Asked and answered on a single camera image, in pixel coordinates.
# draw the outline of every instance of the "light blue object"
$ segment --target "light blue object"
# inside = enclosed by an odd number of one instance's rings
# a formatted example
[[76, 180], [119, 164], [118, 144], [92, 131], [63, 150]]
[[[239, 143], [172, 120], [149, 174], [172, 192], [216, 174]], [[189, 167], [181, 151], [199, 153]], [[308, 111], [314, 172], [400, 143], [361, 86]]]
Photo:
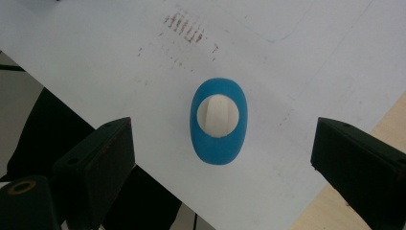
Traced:
[[[199, 106], [205, 99], [213, 95], [228, 97], [238, 109], [237, 126], [224, 137], [208, 135], [197, 121]], [[199, 158], [213, 165], [225, 165], [232, 162], [237, 157], [244, 142], [247, 115], [247, 102], [244, 93], [234, 81], [211, 79], [202, 83], [194, 94], [190, 118], [192, 144]]]

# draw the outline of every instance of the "black bracket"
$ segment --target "black bracket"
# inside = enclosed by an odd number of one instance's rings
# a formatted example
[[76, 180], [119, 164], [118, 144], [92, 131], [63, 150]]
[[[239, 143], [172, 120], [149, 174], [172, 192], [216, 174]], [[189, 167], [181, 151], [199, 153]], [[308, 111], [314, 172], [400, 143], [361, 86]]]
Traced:
[[401, 230], [406, 155], [346, 123], [319, 118], [311, 164], [371, 229]]
[[54, 164], [54, 178], [32, 175], [0, 190], [0, 226], [98, 229], [134, 167], [130, 118], [107, 123]]

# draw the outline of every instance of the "round hole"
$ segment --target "round hole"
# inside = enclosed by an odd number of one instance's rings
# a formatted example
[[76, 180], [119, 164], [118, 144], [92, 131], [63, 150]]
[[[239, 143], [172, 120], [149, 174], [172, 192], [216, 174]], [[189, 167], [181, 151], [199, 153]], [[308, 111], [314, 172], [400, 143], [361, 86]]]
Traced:
[[78, 163], [78, 159], [77, 158], [72, 158], [72, 159], [70, 159], [69, 161], [68, 161], [68, 164], [69, 165], [75, 165], [76, 163]]
[[20, 195], [27, 193], [33, 187], [35, 187], [36, 181], [34, 180], [24, 180], [19, 183], [14, 184], [11, 188], [9, 188], [8, 193], [9, 195]]

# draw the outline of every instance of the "wooden table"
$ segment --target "wooden table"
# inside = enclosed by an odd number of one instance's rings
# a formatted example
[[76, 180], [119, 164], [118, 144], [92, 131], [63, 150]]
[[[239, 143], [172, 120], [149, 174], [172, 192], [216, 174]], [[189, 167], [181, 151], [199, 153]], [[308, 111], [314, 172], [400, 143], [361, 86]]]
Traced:
[[[371, 135], [406, 153], [406, 93], [388, 111]], [[367, 230], [371, 228], [328, 184], [304, 210], [292, 229]]]

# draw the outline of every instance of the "white paper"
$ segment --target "white paper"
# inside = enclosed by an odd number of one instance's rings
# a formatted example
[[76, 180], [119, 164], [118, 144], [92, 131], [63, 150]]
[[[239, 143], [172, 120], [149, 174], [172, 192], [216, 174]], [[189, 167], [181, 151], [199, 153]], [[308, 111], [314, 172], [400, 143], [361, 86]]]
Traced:
[[[370, 131], [405, 90], [401, 1], [0, 2], [0, 49], [93, 127], [132, 118], [136, 162], [215, 229], [288, 229], [326, 183], [317, 118]], [[205, 80], [236, 81], [245, 143], [202, 162], [189, 132]]]

